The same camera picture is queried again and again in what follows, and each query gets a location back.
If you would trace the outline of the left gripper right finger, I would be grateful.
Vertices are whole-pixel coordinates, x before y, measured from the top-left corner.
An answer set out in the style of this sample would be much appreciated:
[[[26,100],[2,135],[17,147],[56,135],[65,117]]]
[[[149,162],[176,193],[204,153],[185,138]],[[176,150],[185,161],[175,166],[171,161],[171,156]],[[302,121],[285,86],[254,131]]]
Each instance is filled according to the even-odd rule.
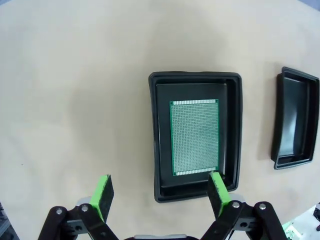
[[[208,177],[207,195],[215,221],[201,237],[203,240],[227,240],[236,231],[250,240],[286,240],[287,236],[274,207],[267,201],[254,206],[232,200],[219,172]]]

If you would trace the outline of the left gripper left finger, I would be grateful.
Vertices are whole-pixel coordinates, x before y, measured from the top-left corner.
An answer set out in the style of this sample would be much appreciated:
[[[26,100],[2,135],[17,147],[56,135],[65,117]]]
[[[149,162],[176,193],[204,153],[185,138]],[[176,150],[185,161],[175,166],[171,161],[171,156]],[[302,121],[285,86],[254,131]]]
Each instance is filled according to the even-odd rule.
[[[87,234],[92,240],[117,240],[107,225],[107,218],[114,197],[109,174],[99,178],[88,202],[68,210],[63,206],[52,207],[40,231],[39,240],[75,240]]]

